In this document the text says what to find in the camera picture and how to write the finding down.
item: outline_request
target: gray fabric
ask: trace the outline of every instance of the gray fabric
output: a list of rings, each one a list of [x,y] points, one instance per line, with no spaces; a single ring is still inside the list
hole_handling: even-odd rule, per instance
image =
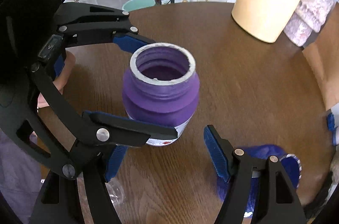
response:
[[[31,135],[36,143],[37,137]],[[40,165],[0,130],[0,191],[23,224],[29,223],[40,191]]]

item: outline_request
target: brown cardboard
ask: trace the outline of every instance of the brown cardboard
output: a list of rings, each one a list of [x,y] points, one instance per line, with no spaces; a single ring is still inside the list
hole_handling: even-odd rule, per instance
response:
[[[303,50],[317,79],[326,110],[339,103],[339,4],[316,41]]]

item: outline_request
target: blue container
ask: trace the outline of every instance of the blue container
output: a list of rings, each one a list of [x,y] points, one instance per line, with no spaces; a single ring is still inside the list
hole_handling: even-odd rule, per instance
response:
[[[127,1],[123,6],[123,11],[134,11],[142,8],[152,7],[155,5],[155,0],[130,0]]]

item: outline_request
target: jar opening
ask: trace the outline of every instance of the jar opening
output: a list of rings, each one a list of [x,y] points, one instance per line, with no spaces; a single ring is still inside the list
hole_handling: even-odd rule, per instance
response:
[[[154,43],[138,49],[131,70],[140,80],[154,85],[172,85],[188,79],[195,71],[193,56],[170,43]]]

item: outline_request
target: brown table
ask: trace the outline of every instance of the brown table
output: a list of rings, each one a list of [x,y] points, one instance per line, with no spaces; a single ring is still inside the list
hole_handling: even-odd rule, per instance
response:
[[[141,35],[192,53],[201,85],[198,109],[178,141],[128,150],[118,173],[127,196],[119,212],[122,223],[214,223],[222,202],[203,140],[208,124],[234,147],[270,143],[296,154],[303,167],[302,204],[319,191],[334,148],[311,68],[284,34],[267,44],[243,31],[231,18],[232,7],[181,3],[131,13]],[[79,113],[88,109],[126,116],[121,87],[130,54],[114,44],[70,51],[77,63],[65,98]],[[74,137],[51,109],[41,109],[40,115],[69,150]]]

